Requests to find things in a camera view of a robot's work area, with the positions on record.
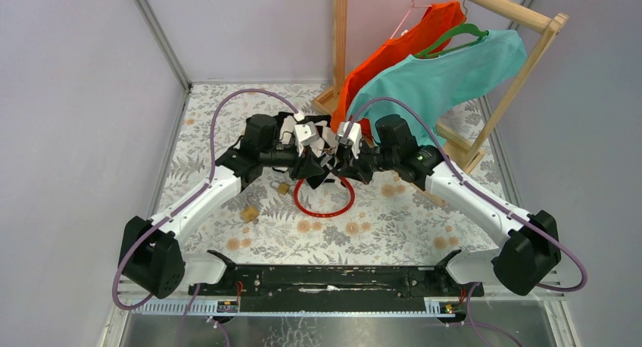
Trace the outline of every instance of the clothes rack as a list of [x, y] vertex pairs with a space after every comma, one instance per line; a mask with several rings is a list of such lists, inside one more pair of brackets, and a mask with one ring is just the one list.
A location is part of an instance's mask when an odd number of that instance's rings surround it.
[[[510, 103], [517, 96], [517, 93], [531, 75], [535, 65], [539, 62], [542, 55], [544, 55], [545, 51], [556, 38], [557, 34], [559, 34], [569, 16], [559, 13], [555, 17], [550, 18], [510, 0], [466, 1], [474, 2], [495, 14], [519, 23], [520, 25], [534, 30], [541, 35], [537, 44], [528, 55], [526, 62], [511, 82], [506, 94], [504, 94], [504, 97], [500, 100], [493, 114], [488, 121], [486, 121], [484, 128], [473, 143], [444, 125], [441, 121], [437, 122], [437, 134], [446, 139], [446, 145], [444, 146], [446, 153], [448, 153], [450, 158], [455, 161], [457, 165], [469, 174], [485, 155], [484, 150], [481, 149], [482, 144], [491, 135], [492, 130], [495, 128], [503, 114], [510, 106]], [[332, 73], [332, 86], [323, 91], [312, 101], [312, 107], [318, 113], [332, 114], [337, 107], [339, 91], [343, 87], [346, 77], [346, 38], [347, 0], [334, 0], [334, 66]], [[438, 205], [444, 204], [444, 201], [439, 197], [427, 192], [424, 193]]]

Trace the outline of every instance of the shirt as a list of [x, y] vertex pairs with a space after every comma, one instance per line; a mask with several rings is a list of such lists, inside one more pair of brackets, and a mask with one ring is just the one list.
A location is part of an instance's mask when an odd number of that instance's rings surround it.
[[[490, 92], [514, 77], [526, 61], [526, 49], [515, 30], [489, 30], [479, 43], [431, 59], [406, 59], [382, 71], [361, 88], [347, 116], [372, 98], [388, 96], [409, 105], [436, 133], [437, 119], [453, 106]], [[399, 114], [420, 145], [434, 145], [413, 115], [390, 101], [366, 109], [370, 125], [389, 114]], [[376, 131], [373, 138], [379, 141]]]
[[[426, 9], [421, 21], [403, 36], [387, 40], [376, 52], [353, 70], [346, 78], [337, 108], [332, 114], [330, 126], [337, 131], [339, 124], [345, 120], [345, 114], [359, 90], [382, 71], [402, 61], [409, 54], [416, 54], [428, 48], [444, 33], [464, 22], [466, 17], [458, 1], [444, 4], [433, 4]], [[440, 45], [435, 52], [440, 52], [448, 42]], [[370, 137], [367, 121], [361, 121], [362, 133]]]

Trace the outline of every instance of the red ring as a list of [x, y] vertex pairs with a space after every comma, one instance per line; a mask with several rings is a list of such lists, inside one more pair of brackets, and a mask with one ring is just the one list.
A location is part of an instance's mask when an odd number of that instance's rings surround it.
[[298, 183], [297, 183], [297, 185], [295, 186], [295, 194], [294, 194], [295, 204], [297, 205], [297, 207], [298, 207], [298, 208], [299, 208], [303, 213], [305, 213], [305, 214], [307, 214], [307, 215], [309, 215], [309, 216], [312, 216], [312, 217], [318, 217], [318, 218], [329, 218], [329, 217], [334, 217], [334, 216], [338, 216], [338, 215], [340, 215], [340, 214], [345, 213], [345, 212], [346, 212], [348, 209], [350, 209], [350, 208], [352, 207], [352, 205], [354, 204], [354, 198], [355, 198], [355, 197], [354, 197], [354, 189], [352, 188], [352, 186], [350, 185], [350, 183], [349, 183], [349, 182], [348, 182], [344, 177], [339, 177], [339, 179], [340, 179], [340, 180], [341, 180], [341, 182], [345, 185], [345, 187], [347, 188], [348, 192], [350, 192], [350, 201], [349, 201], [349, 202], [347, 203], [347, 205], [346, 205], [345, 207], [343, 207], [342, 209], [340, 209], [340, 210], [338, 210], [338, 211], [336, 211], [336, 212], [332, 212], [332, 213], [316, 213], [316, 212], [312, 212], [312, 211], [309, 211], [309, 210], [307, 210], [307, 209], [303, 208], [303, 205], [301, 205], [301, 203], [299, 202], [299, 189], [301, 188], [301, 184], [303, 184], [303, 182], [305, 181], [305, 179], [301, 179], [301, 180], [299, 180], [299, 181], [298, 181]]

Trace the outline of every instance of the floral pattern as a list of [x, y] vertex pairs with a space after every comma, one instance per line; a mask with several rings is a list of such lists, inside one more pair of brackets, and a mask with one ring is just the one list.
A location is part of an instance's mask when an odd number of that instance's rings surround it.
[[[230, 93], [244, 88], [276, 92], [305, 113], [323, 85], [195, 85], [178, 136], [160, 206], [166, 208], [189, 191], [210, 170], [210, 122], [216, 106]], [[246, 93], [223, 107], [217, 119], [215, 150], [220, 155], [241, 135], [252, 114], [287, 111], [279, 100]], [[448, 111], [442, 120], [473, 140], [483, 126], [475, 101]], [[502, 195], [500, 171], [486, 142], [487, 154], [472, 177]], [[291, 185], [280, 195], [280, 183]], [[270, 264], [435, 264], [454, 249], [484, 250], [495, 247], [479, 227], [455, 207], [438, 207], [396, 173], [376, 173], [369, 185], [352, 182], [357, 199], [351, 210], [334, 218], [314, 218], [295, 206], [295, 182], [283, 173], [265, 169], [263, 176], [243, 193], [215, 211], [192, 235], [188, 252], [221, 251], [238, 263]], [[340, 186], [327, 183], [316, 191], [301, 187], [301, 201], [314, 211], [329, 212], [348, 201]], [[246, 224], [239, 213], [249, 205], [258, 219]]]

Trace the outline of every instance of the turquoise t-shirt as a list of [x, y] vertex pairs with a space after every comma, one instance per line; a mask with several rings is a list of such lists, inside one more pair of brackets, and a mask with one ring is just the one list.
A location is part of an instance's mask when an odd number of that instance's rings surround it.
[[[515, 30], [489, 30], [479, 43], [432, 59], [409, 55], [372, 78], [357, 93], [346, 118], [370, 99], [392, 97], [409, 105], [435, 131], [437, 119], [459, 103], [481, 97], [514, 77], [526, 61], [526, 49]], [[399, 114], [420, 145], [433, 145], [419, 121], [401, 106], [380, 101], [366, 109], [372, 136], [379, 142], [376, 121]]]

